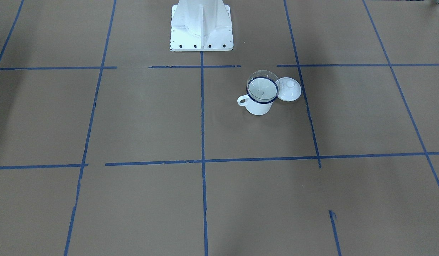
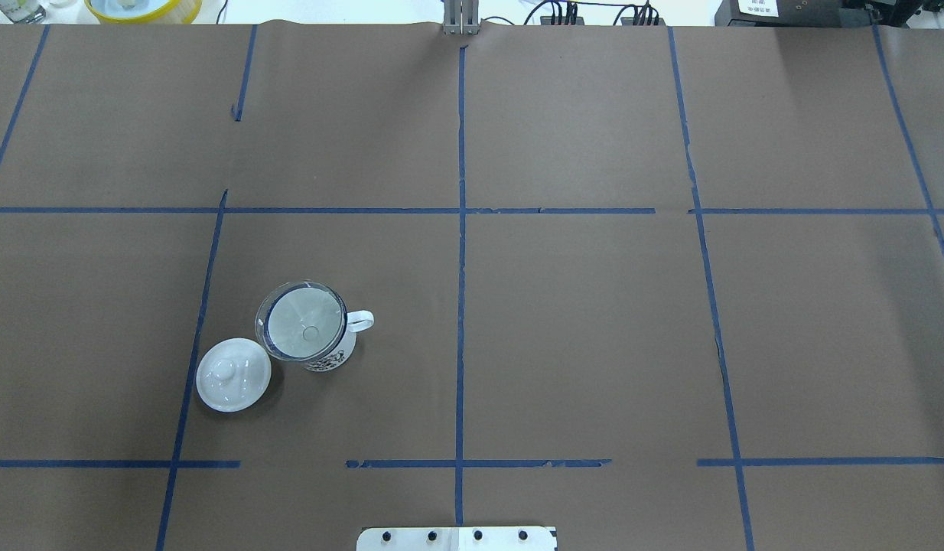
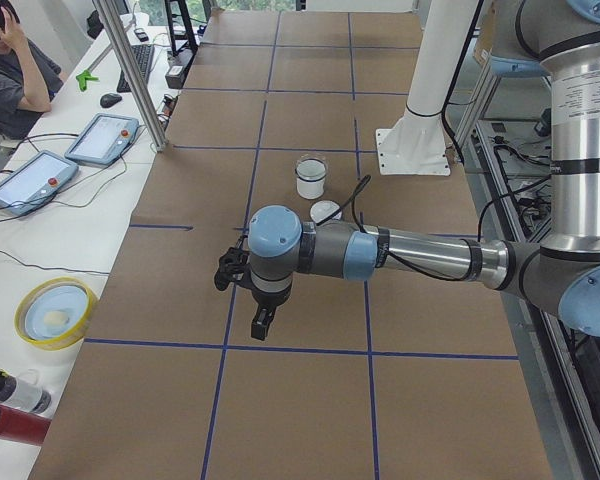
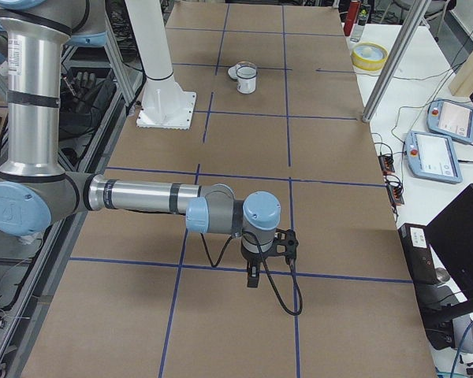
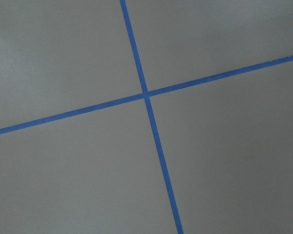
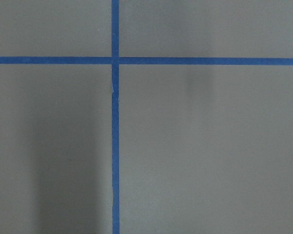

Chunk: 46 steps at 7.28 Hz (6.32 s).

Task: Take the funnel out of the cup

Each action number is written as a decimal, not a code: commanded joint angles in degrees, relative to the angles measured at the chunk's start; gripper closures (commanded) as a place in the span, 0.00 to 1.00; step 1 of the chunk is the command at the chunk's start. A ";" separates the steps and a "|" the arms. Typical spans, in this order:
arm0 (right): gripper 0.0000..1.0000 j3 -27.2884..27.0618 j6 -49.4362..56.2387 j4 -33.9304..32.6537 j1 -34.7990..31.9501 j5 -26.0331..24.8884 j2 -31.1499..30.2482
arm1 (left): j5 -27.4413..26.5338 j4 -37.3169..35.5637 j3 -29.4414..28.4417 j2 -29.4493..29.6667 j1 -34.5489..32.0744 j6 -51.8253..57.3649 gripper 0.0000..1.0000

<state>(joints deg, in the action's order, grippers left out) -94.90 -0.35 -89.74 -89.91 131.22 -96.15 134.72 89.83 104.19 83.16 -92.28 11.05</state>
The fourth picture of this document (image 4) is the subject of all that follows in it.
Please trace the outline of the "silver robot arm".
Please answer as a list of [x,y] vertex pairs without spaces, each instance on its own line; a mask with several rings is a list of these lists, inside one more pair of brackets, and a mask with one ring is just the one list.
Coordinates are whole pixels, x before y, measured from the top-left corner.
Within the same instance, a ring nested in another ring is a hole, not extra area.
[[244,200],[223,184],[199,186],[111,180],[58,163],[61,52],[73,37],[106,41],[102,1],[0,1],[8,36],[9,147],[0,166],[0,230],[32,235],[83,211],[172,213],[190,232],[240,238],[248,286],[277,253],[281,206],[271,193]]

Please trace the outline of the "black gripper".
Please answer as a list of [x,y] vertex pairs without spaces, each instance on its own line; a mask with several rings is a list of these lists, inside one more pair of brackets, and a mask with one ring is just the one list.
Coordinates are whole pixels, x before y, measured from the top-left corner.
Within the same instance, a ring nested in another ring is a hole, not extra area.
[[241,254],[247,262],[247,287],[257,288],[259,286],[259,272],[262,263],[262,257],[259,252],[252,252],[245,248]]

